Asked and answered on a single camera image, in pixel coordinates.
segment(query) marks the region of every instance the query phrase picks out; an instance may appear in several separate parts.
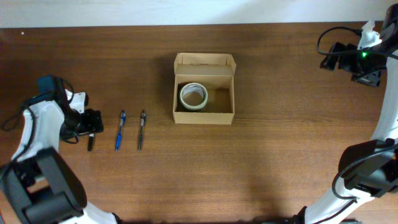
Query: wood grain surface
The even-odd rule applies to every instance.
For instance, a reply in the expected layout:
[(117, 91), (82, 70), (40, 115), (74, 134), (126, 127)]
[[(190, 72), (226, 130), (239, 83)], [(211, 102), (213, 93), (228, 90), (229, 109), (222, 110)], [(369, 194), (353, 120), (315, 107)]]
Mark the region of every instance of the wood grain surface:
[[(330, 188), (341, 153), (369, 140), (381, 111), (385, 76), (371, 88), (351, 82), (349, 73), (319, 69), (318, 36), (341, 25), (363, 23), (1, 29), (0, 118), (36, 95), (36, 80), (51, 73), (87, 92), (88, 107), (101, 110), (105, 130), (93, 152), (87, 137), (60, 143), (100, 209), (132, 222), (291, 217)], [(336, 31), (322, 47), (336, 41), (358, 43)], [(231, 126), (174, 124), (177, 52), (233, 54)], [(115, 152), (122, 109), (127, 121)], [(147, 126), (137, 152), (143, 109)], [(1, 164), (16, 151), (22, 128), (0, 132)], [(3, 194), (0, 208), (7, 223), (18, 222)], [(397, 197), (377, 198), (349, 217), (395, 223)]]

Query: open cardboard box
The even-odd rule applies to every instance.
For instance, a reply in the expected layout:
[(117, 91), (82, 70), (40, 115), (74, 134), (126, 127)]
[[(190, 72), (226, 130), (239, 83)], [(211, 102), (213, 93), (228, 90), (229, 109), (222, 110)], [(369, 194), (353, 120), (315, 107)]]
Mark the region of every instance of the open cardboard box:
[[(179, 53), (174, 61), (173, 116), (176, 124), (231, 124), (235, 114), (234, 73), (231, 54)], [(178, 93), (187, 83), (200, 83), (208, 92), (206, 106), (187, 111)]]

